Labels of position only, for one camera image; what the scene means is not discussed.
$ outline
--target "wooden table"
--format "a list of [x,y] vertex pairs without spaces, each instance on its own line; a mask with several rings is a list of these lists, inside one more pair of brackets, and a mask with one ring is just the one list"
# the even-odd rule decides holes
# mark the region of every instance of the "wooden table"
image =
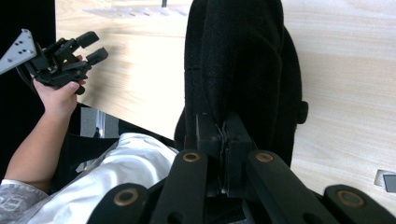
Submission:
[[[134,1],[56,0],[57,36],[93,30],[101,40],[82,54],[102,46],[110,53],[90,72],[79,100],[173,138],[184,104],[187,17],[109,19],[82,10],[120,3]],[[292,170],[320,194],[346,184],[396,216],[396,194],[374,184],[378,169],[396,172],[396,4],[284,0],[283,6],[310,105],[296,133]]]

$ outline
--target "screw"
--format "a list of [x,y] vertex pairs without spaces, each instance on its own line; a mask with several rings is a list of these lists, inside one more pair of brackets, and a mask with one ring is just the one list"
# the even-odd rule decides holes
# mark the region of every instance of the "screw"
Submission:
[[131,203],[134,203],[134,201],[136,201],[138,197],[139,197],[139,193],[137,192],[137,189],[134,188],[123,189],[119,191],[114,197],[114,204],[123,207]]
[[269,162],[273,161],[274,157],[268,153],[261,152],[256,155],[256,159],[261,162]]
[[183,155],[183,160],[188,162],[198,161],[201,157],[193,152],[186,153]]
[[337,196],[338,199],[341,201],[341,203],[347,206],[356,207],[356,208],[364,206],[363,198],[358,194],[351,192],[349,190],[339,190],[337,191]]

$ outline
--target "black fabric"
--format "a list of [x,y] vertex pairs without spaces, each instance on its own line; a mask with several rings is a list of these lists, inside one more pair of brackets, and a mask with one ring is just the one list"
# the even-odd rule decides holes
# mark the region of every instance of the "black fabric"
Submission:
[[206,112],[236,112],[259,149],[290,165],[302,102],[297,54],[278,0],[194,0],[185,43],[185,108],[175,147]]

